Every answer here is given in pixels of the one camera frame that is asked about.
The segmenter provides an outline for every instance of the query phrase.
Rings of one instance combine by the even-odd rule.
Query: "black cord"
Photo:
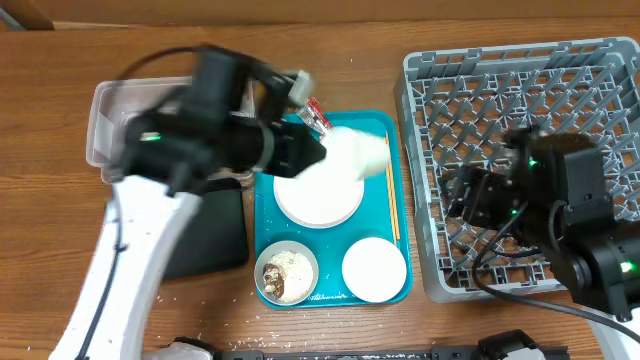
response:
[[[540,251],[540,249],[531,249],[531,250],[526,250],[526,251],[522,251],[522,252],[519,252],[519,253],[503,253],[503,252],[498,251],[496,249],[491,249],[491,252],[496,254],[496,255],[498,255],[498,256],[509,257],[509,258],[512,258],[512,259],[521,259],[521,258],[533,256],[533,255],[542,254],[542,251]]]
[[[116,77],[113,92],[111,93],[111,96],[105,100],[105,109],[107,109],[106,110],[107,113],[105,115],[108,116],[109,112],[111,111],[111,107],[113,106],[113,100],[116,99],[116,96],[120,92],[120,89],[124,84],[124,81],[129,79],[131,75],[133,75],[136,71],[140,70],[145,65],[148,65],[149,63],[156,61],[160,58],[163,58],[165,56],[173,55],[173,54],[182,54],[182,53],[193,53],[196,51],[198,51],[198,48],[193,46],[183,46],[183,47],[164,49],[155,53],[151,53],[143,57],[142,59],[134,62],[133,64],[129,65],[129,67],[127,67],[122,73],[120,73],[118,77]]]
[[[100,317],[102,316],[102,312],[104,311],[104,306],[107,303],[107,298],[109,297],[109,292],[111,291],[111,285],[113,285],[113,279],[116,275],[116,268],[118,267],[118,259],[120,257],[120,253],[126,250],[126,246],[122,246],[122,208],[120,207],[118,193],[115,190],[113,190],[113,203],[116,208],[115,221],[118,222],[118,228],[116,230],[116,242],[113,247],[113,262],[111,263],[109,277],[107,278],[107,282],[104,285],[104,290],[102,291],[100,302],[98,302],[98,307],[96,308],[96,312],[93,314],[93,319],[91,319],[91,324],[89,325],[87,334],[85,335],[84,341],[82,342],[82,347],[80,347],[80,351],[78,352],[78,356],[76,356],[75,360],[89,360],[89,357],[87,356],[89,345],[91,345],[91,340],[93,339],[93,335],[96,332],[96,328],[98,327],[98,321],[100,321]]]
[[[471,267],[471,277],[473,278],[473,281],[475,281],[476,285],[481,290],[484,290],[489,294],[503,300],[513,301],[523,305],[535,306],[542,309],[558,311],[564,314],[581,317],[583,319],[590,320],[590,321],[602,324],[604,326],[608,326],[614,330],[618,330],[619,332],[627,335],[628,337],[633,339],[635,342],[640,344],[640,335],[636,334],[635,332],[628,329],[624,325],[619,324],[611,319],[607,319],[605,317],[602,317],[584,310],[575,309],[570,306],[564,306],[564,305],[555,304],[547,301],[530,299],[524,296],[502,292],[500,290],[496,290],[487,286],[486,284],[482,283],[478,279],[478,267],[480,266],[481,259],[487,254],[489,249],[493,247],[493,245],[500,239],[500,237],[509,229],[509,227],[511,227],[511,225],[513,225],[513,223],[522,215],[522,213],[524,213],[524,210],[527,208],[527,205],[528,205],[527,203],[522,205],[518,210],[518,213],[515,214],[511,218],[511,220],[509,220],[509,222],[502,227],[502,229],[500,229],[500,231],[487,243],[487,245],[484,248],[482,248],[482,250],[480,250],[480,253],[473,261],[473,266]]]
[[[473,199],[473,205],[471,206],[469,218],[473,217],[473,213],[474,211],[476,211],[476,207],[478,206],[478,202],[480,201],[480,194],[482,194],[482,191],[484,190],[484,185],[487,183],[487,180],[489,180],[489,174],[485,174],[482,177],[482,180],[480,180],[480,185],[478,186],[478,193],[476,194],[475,199]]]
[[[560,245],[558,245],[558,241],[562,240],[562,237],[560,239],[556,239],[556,233],[553,228],[553,224],[556,219],[556,212],[558,212],[558,209],[560,208],[560,206],[564,206],[564,205],[567,205],[567,203],[562,200],[554,201],[553,205],[551,205],[551,209],[549,210],[549,219],[547,219],[547,231],[549,231],[549,239],[551,240],[550,241],[551,247],[553,248],[553,250],[555,250],[558,253],[560,253]]]

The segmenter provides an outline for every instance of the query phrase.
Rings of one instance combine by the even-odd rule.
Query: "teal tray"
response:
[[[400,239],[398,248],[407,263],[407,280],[400,292],[386,303],[397,303],[404,299],[413,285],[409,232],[402,189],[402,171],[398,154],[396,129],[389,116],[381,111],[348,111],[325,114],[335,126],[347,126],[384,137],[389,134],[393,181],[396,191],[396,206]],[[287,121],[300,122],[296,115]],[[349,291],[342,279],[342,259],[349,247],[366,237],[379,237],[393,241],[389,195],[386,174],[369,177],[364,182],[364,196],[356,212],[345,222],[328,229],[310,229],[294,223],[280,210],[273,194],[273,176],[258,174],[255,186],[255,249],[256,258],[269,245],[281,240],[298,241],[307,246],[316,256],[320,275],[313,293],[295,306],[279,306],[260,296],[262,302],[275,309],[314,308],[329,306],[366,305]]]

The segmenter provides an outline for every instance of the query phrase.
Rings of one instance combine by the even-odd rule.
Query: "green led light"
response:
[[[162,139],[162,135],[155,131],[143,133],[140,136],[140,141],[156,141]]]
[[[635,269],[635,265],[633,265],[632,263],[625,261],[623,263],[620,263],[620,268],[622,269],[623,273],[627,273],[629,271],[632,271],[633,269]]]

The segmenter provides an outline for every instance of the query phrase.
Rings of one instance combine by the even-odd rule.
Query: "white saucer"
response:
[[[353,295],[371,302],[392,299],[407,279],[407,264],[392,242],[366,238],[353,244],[342,260],[342,277]]]

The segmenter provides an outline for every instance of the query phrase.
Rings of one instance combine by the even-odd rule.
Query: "clear plastic container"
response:
[[[116,82],[105,81],[98,84],[89,113],[87,163],[102,169],[102,181],[111,182],[112,174],[107,165],[118,153],[120,148],[118,139],[121,138],[127,121],[155,104],[171,88],[190,82],[190,76],[126,80],[119,89],[117,98],[113,100],[111,109],[106,107],[108,99],[113,96]],[[248,116],[254,116],[255,107],[251,86],[247,87],[241,111]]]

